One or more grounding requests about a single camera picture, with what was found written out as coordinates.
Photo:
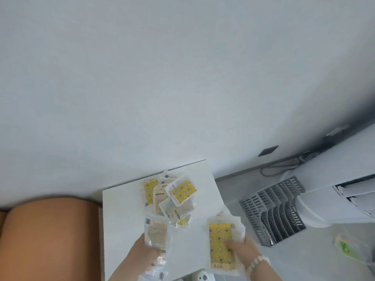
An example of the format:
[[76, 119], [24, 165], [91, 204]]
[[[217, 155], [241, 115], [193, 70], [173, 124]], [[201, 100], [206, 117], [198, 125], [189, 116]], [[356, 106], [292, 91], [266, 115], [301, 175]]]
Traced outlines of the person's left hand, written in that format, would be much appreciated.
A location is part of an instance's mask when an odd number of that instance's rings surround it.
[[145, 243], [145, 234], [143, 233], [130, 249], [127, 256], [131, 257], [149, 257], [148, 247], [152, 247]]

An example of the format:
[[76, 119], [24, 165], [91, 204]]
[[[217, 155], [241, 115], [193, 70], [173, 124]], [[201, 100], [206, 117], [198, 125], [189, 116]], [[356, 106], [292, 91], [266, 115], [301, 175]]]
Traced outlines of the person's right hand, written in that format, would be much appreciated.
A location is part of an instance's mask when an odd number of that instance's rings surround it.
[[244, 245], [241, 251], [234, 252], [234, 254], [237, 255], [237, 257], [245, 266], [245, 268], [248, 268], [250, 264], [253, 262], [253, 260], [262, 254], [258, 250], [254, 241], [248, 236], [248, 234], [245, 235], [243, 242]]

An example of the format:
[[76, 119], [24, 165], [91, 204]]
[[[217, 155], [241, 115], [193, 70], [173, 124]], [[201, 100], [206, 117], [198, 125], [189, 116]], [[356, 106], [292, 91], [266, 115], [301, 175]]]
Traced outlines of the yellow patterned patch packet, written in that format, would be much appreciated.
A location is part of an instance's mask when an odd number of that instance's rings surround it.
[[209, 239], [206, 270], [213, 274], [244, 277], [245, 266], [224, 241], [243, 242], [246, 227], [241, 218], [232, 215], [216, 215], [207, 219], [206, 234]]

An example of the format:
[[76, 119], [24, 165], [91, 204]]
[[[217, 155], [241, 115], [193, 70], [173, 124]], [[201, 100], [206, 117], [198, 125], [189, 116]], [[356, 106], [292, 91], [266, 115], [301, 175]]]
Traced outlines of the clear beige patch packet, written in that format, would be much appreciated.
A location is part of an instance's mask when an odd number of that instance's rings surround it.
[[151, 268], [165, 266], [171, 255], [171, 235], [169, 221], [161, 216], [146, 214], [144, 217], [144, 242], [147, 246], [159, 248], [160, 255], [152, 263]]

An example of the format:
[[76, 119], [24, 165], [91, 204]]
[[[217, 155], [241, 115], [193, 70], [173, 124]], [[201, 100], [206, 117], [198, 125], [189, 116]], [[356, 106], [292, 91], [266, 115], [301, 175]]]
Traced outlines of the person's right forearm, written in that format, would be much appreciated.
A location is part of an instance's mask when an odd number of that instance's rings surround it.
[[250, 281], [283, 281], [271, 267], [268, 257], [260, 255], [246, 269]]

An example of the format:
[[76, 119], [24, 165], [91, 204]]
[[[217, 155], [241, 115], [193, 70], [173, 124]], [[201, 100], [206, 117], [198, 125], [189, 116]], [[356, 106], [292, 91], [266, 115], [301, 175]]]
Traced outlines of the person's left forearm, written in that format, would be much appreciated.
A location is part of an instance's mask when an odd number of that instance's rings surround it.
[[138, 281], [138, 277], [151, 267], [152, 263], [153, 260], [146, 256], [127, 256], [115, 269], [108, 281]]

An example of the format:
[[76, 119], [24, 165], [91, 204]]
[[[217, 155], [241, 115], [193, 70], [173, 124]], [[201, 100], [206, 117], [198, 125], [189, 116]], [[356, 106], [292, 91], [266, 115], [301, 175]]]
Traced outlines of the white plush toy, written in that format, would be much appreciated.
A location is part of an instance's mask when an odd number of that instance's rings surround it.
[[205, 269], [200, 269], [192, 273], [192, 281], [216, 281], [216, 279], [213, 273], [210, 273]]

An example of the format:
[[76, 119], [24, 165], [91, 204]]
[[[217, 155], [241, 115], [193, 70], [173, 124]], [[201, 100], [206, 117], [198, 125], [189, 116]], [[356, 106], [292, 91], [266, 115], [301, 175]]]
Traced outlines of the grey plastic file rack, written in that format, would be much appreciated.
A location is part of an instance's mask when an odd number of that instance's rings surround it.
[[272, 247], [307, 229], [296, 205], [305, 192], [292, 176], [239, 201], [262, 246]]

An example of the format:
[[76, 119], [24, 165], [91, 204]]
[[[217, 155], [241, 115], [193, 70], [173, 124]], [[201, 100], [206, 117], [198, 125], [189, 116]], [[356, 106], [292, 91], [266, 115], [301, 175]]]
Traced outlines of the pile of yellow white packets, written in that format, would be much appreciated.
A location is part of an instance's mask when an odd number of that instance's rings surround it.
[[188, 174], [177, 176], [170, 171], [143, 179], [139, 183], [144, 212], [166, 220], [176, 228], [186, 228], [195, 210], [197, 186]]

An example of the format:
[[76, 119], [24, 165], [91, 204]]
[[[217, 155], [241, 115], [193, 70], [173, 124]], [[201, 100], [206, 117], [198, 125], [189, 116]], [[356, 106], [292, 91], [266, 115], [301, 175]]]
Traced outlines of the orange sofa cushion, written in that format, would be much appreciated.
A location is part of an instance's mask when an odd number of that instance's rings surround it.
[[101, 281], [100, 208], [65, 197], [0, 211], [0, 281]]

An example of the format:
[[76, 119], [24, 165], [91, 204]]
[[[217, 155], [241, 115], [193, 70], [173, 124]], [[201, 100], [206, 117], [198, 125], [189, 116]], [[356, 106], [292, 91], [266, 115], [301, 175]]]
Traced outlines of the green yellow plastic bag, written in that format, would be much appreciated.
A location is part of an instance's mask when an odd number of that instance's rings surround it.
[[341, 254], [359, 263], [369, 265], [373, 261], [370, 247], [346, 232], [337, 234], [333, 239], [333, 244]]

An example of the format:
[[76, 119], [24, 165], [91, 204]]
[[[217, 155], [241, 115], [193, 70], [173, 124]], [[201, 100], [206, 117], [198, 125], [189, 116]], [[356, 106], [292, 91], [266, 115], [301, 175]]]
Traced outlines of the white standing air conditioner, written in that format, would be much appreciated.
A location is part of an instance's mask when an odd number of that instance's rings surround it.
[[306, 225], [375, 224], [375, 122], [280, 181], [292, 177], [305, 190], [296, 207]]

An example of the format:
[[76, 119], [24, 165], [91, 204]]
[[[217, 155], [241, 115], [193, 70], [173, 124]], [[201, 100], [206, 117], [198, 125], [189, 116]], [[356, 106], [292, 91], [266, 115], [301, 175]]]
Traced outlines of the black wall socket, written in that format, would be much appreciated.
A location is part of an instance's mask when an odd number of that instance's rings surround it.
[[279, 146], [276, 145], [276, 146], [272, 146], [272, 147], [269, 147], [269, 148], [265, 148], [263, 149], [259, 154], [258, 154], [258, 157], [262, 157], [262, 156], [266, 156], [266, 155], [269, 155], [271, 153], [273, 153]]

